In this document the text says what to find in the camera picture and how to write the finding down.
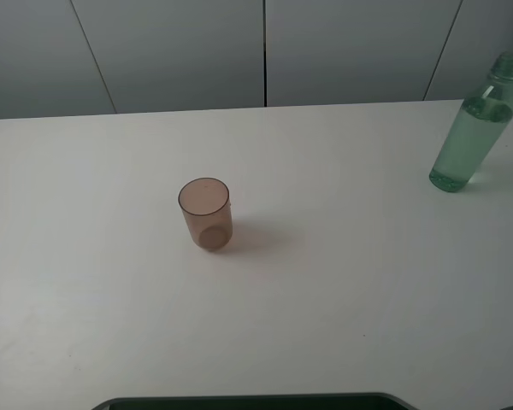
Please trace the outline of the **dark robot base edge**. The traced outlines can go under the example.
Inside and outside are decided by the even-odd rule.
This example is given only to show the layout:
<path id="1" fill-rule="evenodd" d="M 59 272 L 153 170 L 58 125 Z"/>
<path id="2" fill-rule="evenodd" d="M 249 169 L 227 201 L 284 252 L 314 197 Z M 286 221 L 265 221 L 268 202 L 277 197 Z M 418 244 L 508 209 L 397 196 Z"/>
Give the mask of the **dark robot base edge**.
<path id="1" fill-rule="evenodd" d="M 237 409 L 411 409 L 385 393 L 229 395 L 116 398 L 97 409 L 237 410 Z"/>

